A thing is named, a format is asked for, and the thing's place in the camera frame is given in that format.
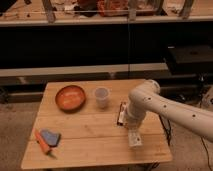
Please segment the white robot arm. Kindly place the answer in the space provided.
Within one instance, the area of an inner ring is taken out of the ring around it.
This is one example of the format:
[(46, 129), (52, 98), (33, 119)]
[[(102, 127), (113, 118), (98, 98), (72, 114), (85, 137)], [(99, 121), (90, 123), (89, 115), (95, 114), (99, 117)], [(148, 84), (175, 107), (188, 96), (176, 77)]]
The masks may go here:
[(145, 80), (128, 97), (125, 119), (129, 129), (138, 129), (150, 111), (213, 142), (213, 112), (162, 97), (155, 80)]

